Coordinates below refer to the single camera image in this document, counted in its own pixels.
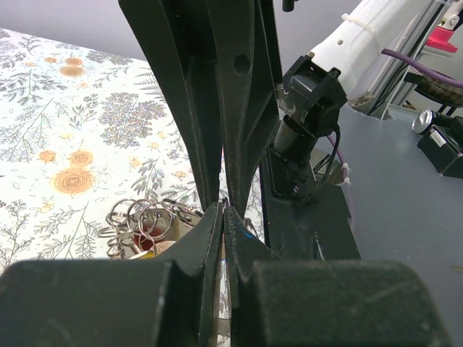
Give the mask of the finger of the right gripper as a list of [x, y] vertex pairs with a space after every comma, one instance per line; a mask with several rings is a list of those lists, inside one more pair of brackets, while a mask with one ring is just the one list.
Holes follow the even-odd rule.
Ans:
[[203, 206], [218, 200], [216, 47], [205, 1], [120, 1], [174, 117]]

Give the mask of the metal disc with keyrings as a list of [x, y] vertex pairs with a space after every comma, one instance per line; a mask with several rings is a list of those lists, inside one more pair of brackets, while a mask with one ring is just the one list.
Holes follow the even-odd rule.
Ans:
[[236, 226], [252, 241], [260, 240], [251, 219], [235, 214], [227, 223], [226, 211], [230, 209], [226, 199], [213, 202], [204, 211], [169, 198], [123, 199], [111, 207], [97, 237], [106, 241], [106, 254], [111, 259], [129, 260], [141, 253], [134, 235], [143, 235], [153, 242], [151, 251], [156, 258], [199, 267], [209, 260], [221, 260], [227, 226]]

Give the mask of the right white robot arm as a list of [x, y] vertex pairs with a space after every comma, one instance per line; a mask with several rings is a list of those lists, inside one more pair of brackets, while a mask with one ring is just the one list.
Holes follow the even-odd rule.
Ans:
[[425, 1], [362, 1], [283, 72], [271, 1], [120, 1], [184, 140], [202, 207], [246, 210], [266, 153], [284, 194], [310, 200], [297, 172], [337, 128], [341, 107]]

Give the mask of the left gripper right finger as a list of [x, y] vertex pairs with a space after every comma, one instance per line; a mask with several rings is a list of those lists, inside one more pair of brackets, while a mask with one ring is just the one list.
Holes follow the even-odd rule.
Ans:
[[399, 262], [284, 260], [224, 210], [233, 346], [450, 346], [429, 291]]

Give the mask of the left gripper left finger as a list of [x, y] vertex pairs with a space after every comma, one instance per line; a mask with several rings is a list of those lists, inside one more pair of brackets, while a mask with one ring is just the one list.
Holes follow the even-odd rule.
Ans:
[[223, 205], [147, 260], [28, 260], [1, 276], [3, 346], [215, 346]]

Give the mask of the red key tag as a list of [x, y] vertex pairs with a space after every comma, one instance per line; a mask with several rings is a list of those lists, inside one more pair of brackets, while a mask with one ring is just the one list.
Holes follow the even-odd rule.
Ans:
[[153, 249], [153, 242], [143, 235], [134, 235], [134, 243], [142, 252]]

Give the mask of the yellow key tag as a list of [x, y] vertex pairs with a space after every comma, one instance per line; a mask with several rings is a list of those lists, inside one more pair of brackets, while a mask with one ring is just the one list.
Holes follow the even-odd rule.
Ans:
[[156, 254], [155, 254], [154, 251], [148, 250], [148, 251], [144, 251], [144, 252], [135, 254], [135, 255], [131, 256], [129, 259], [130, 259], [130, 260], [152, 259], [152, 258], [154, 258], [155, 256], [156, 256]]

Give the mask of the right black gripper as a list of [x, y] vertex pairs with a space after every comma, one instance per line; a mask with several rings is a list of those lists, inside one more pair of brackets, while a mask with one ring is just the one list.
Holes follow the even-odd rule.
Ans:
[[[230, 203], [244, 213], [252, 178], [279, 123], [276, 86], [282, 82], [272, 1], [209, 1], [216, 80]], [[284, 112], [269, 148], [273, 193], [298, 205], [316, 203], [339, 149], [340, 108], [347, 102], [340, 70], [324, 70], [309, 53], [283, 78]], [[336, 135], [320, 181], [310, 167], [321, 137]]]

